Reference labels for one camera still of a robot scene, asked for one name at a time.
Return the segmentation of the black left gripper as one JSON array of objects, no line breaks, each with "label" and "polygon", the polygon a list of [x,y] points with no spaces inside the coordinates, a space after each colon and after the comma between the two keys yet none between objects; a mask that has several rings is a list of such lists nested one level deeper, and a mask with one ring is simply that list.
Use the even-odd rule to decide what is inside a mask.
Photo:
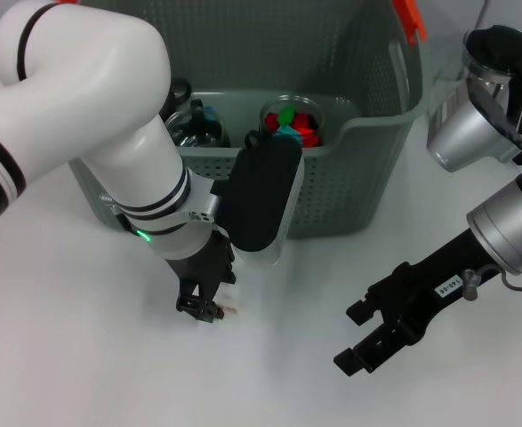
[{"label": "black left gripper", "polygon": [[168,260],[180,282],[176,310],[207,323],[224,319],[223,309],[203,294],[215,294],[220,283],[236,284],[234,261],[229,239],[217,230],[195,254],[182,260]]}]

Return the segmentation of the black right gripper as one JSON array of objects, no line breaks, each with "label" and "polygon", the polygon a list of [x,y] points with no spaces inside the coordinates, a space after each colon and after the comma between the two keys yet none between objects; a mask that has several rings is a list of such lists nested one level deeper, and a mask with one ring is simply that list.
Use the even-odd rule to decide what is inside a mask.
[{"label": "black right gripper", "polygon": [[383,324],[353,348],[333,358],[347,376],[364,369],[372,373],[406,345],[419,342],[430,321],[457,301],[459,291],[438,294],[435,289],[465,270],[479,270],[494,260],[474,234],[465,230],[424,260],[403,262],[392,273],[368,288],[365,297],[346,309],[358,326],[369,321],[376,311]]}]

